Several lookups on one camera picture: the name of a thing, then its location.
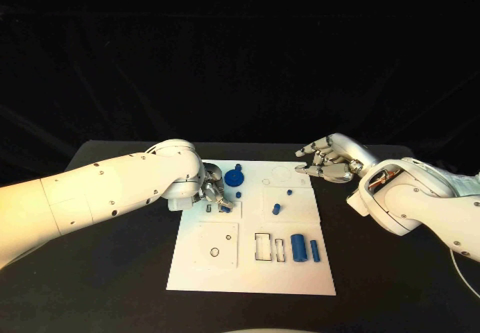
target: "black curtain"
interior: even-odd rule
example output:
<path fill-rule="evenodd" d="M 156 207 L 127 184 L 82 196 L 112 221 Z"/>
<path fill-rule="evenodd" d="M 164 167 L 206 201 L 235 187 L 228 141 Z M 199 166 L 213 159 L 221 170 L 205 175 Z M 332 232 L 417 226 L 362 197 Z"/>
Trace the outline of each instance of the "black curtain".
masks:
<path fill-rule="evenodd" d="M 62 172 L 89 139 L 334 132 L 479 172 L 471 15 L 0 10 L 3 185 Z"/>

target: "table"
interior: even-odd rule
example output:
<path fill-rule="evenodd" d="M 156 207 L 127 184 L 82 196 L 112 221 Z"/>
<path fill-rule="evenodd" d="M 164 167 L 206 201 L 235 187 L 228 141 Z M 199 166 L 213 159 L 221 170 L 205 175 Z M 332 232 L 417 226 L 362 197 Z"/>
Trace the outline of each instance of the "table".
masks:
<path fill-rule="evenodd" d="M 89 141 L 68 170 L 153 144 Z M 293 161 L 303 145 L 195 146 L 205 159 Z M 370 150 L 382 159 L 412 155 L 402 146 Z M 182 213 L 170 212 L 161 199 L 55 239 L 0 271 L 0 330 L 480 332 L 480 302 L 456 274 L 447 247 L 425 227 L 398 237 L 358 215 L 345 202 L 356 183 L 311 180 L 336 296 L 166 291 Z"/>

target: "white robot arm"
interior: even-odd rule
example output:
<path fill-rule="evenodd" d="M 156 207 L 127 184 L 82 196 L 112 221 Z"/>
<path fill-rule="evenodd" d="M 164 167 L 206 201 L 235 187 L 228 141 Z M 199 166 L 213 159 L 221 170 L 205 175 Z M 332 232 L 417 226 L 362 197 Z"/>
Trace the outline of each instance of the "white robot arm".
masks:
<path fill-rule="evenodd" d="M 221 170 L 202 163 L 185 140 L 0 188 L 0 268 L 50 239 L 160 197 L 170 210 L 189 209 L 202 198 L 232 208 Z"/>
<path fill-rule="evenodd" d="M 314 153 L 313 165 L 297 172 L 347 182 L 360 176 L 347 204 L 362 216 L 402 236 L 421 223 L 445 245 L 480 262 L 480 175 L 458 176 L 404 158 L 378 161 L 352 138 L 329 135 L 296 152 Z"/>

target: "white board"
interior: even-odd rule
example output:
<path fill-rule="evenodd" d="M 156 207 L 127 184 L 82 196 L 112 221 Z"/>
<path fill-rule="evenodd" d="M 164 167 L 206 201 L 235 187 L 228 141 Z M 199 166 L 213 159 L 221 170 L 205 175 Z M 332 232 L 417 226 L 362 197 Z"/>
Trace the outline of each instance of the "white board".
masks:
<path fill-rule="evenodd" d="M 231 213 L 219 212 L 208 201 L 182 213 L 167 290 L 334 295 L 316 195 L 310 177 L 296 173 L 301 163 L 203 162 L 216 164 L 223 174 L 239 163 L 245 181 L 238 187 L 225 185 L 225 196 L 235 203 Z M 278 215 L 272 214 L 275 203 L 281 205 Z M 255 260 L 257 233 L 270 234 L 271 261 Z M 306 238 L 306 262 L 293 261 L 293 234 Z M 277 239 L 283 239 L 285 262 L 277 261 Z M 310 240 L 317 241 L 320 262 L 313 261 Z"/>

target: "white cable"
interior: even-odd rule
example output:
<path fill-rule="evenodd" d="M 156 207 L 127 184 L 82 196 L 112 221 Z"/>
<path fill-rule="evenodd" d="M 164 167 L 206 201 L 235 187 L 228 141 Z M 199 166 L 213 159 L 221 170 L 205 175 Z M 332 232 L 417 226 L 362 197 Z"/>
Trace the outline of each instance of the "white cable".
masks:
<path fill-rule="evenodd" d="M 467 280 L 466 278 L 463 277 L 463 272 L 460 271 L 460 268 L 458 268 L 458 265 L 457 265 L 457 261 L 456 261 L 456 257 L 453 256 L 453 250 L 450 249 L 450 255 L 453 257 L 453 265 L 456 266 L 456 270 L 457 270 L 457 273 L 460 275 L 460 278 L 463 279 L 463 282 L 466 283 L 467 287 L 470 288 L 471 292 L 477 295 L 477 297 L 480 298 L 480 295 L 479 293 L 476 292 L 476 290 L 473 289 L 470 283 L 467 283 Z"/>

